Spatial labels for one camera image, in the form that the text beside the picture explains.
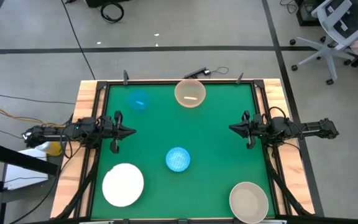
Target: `wooden table frame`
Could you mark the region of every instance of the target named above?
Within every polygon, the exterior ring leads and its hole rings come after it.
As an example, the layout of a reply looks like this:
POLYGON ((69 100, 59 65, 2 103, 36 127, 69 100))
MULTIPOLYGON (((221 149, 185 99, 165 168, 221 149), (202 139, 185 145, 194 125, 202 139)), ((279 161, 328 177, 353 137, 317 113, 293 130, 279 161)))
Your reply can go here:
MULTIPOLYGON (((80 90, 78 92, 78 97, 75 105, 73 122, 77 121, 79 118, 89 117, 89 116, 100 116, 103 112, 103 103, 105 96, 105 89, 100 85, 102 80, 98 81, 82 81, 80 85, 80 90), (99 88, 99 95, 96 95, 97 88, 99 88)), ((116 82, 122 83, 123 80, 105 80, 106 82, 116 82)), ((136 82, 178 82, 180 80, 128 80, 129 85, 136 82)), ((206 82, 233 82, 235 79, 209 79, 204 80, 206 82)), ((289 116, 287 101, 284 96, 283 88, 281 86, 280 79, 263 79, 258 80, 259 86, 264 86, 264 88, 256 88, 255 94, 258 99, 259 112, 261 114, 265 113, 265 108, 277 106, 281 108, 287 116, 289 116), (266 96, 267 104, 263 102, 263 96, 266 96)), ((278 110, 271 111, 272 117, 282 116, 281 112, 278 110)), ((296 139, 291 139, 287 141, 288 143, 298 145, 296 139)), ((78 143, 73 143, 73 148, 78 147, 78 143)), ((268 149, 270 160, 272 161, 273 166, 278 173, 281 173, 285 179, 285 183, 291 193, 295 198, 301 203, 304 209, 310 213, 314 213, 314 207, 311 200, 311 195, 306 181, 306 174, 303 168, 303 163, 301 160, 300 153, 297 148, 284 144, 279 147, 279 157, 281 160, 281 166, 277 166, 276 161, 277 157, 273 158, 272 149, 268 149)), ((83 176, 89 172, 93 162, 94 162, 95 150, 85 151, 84 148, 81 148, 78 153, 68 161, 67 166, 60 175, 57 190, 55 194, 55 200, 53 201, 53 207, 50 217, 56 217, 59 213, 63 211, 65 206, 74 196, 75 192, 78 189, 81 179, 81 173, 83 176)), ((296 212, 293 208, 288 205, 288 202, 283 199, 281 190, 278 188, 276 183, 271 183, 274 185, 274 193, 277 199, 278 207, 277 214, 285 215, 292 214, 296 215, 296 212)), ((76 211, 71 214, 72 217, 84 217, 89 213, 88 201, 90 196, 90 186, 86 189, 83 194, 81 204, 77 206, 76 211)))

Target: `beige bowl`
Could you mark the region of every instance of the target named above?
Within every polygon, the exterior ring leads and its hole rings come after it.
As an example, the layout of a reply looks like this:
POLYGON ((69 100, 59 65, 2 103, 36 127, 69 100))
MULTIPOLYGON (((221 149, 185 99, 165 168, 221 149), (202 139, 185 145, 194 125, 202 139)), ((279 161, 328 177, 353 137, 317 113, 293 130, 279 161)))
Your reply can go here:
POLYGON ((261 222, 269 210, 265 192, 251 182, 241 182, 234 186, 229 203, 233 214, 244 223, 261 222))
POLYGON ((194 79, 185 79, 175 87, 175 98, 178 103, 187 108, 195 108, 205 99, 204 85, 194 79))

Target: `blue bowl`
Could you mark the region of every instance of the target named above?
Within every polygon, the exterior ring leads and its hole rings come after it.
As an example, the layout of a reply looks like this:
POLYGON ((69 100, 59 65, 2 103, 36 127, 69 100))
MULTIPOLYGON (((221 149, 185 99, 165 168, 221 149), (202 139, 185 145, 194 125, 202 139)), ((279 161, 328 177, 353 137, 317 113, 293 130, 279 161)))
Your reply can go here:
POLYGON ((128 96, 128 104, 135 110, 145 110, 149 105, 149 96, 144 90, 134 90, 128 96))
POLYGON ((190 165, 190 154, 182 147, 174 147, 168 151, 165 162, 172 171, 183 172, 190 165))

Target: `green table surface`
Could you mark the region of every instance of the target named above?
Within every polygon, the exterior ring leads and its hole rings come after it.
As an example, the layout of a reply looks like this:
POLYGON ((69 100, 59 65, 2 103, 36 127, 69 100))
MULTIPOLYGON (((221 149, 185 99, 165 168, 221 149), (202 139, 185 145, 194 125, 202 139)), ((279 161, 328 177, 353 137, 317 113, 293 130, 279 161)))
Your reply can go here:
POLYGON ((251 85, 206 84, 205 88, 204 102, 189 109, 176 101, 175 85, 111 87, 106 114, 113 117, 120 110, 123 125, 137 132, 119 141, 119 154, 109 150, 111 139, 103 140, 92 219, 231 218, 230 191, 244 181, 264 190, 269 201, 267 216, 274 216, 260 141, 248 150, 247 140, 228 128, 241 121, 244 110, 255 113, 251 85), (146 110, 129 106, 133 90, 149 95, 146 110), (189 168, 181 173, 165 163, 169 149, 177 146, 191 156, 189 168), (104 176, 121 163, 134 164, 144 176, 142 195, 127 207, 110 205, 102 192, 104 176))

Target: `orange translucent bowl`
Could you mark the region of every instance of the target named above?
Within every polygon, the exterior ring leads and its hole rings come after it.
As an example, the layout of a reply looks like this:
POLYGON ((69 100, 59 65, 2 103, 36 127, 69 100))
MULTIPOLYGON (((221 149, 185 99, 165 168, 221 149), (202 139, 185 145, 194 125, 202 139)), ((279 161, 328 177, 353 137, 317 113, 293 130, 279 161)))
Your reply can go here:
POLYGON ((185 79, 175 87, 175 98, 178 103, 187 108, 195 108, 205 99, 204 85, 194 79, 185 79))

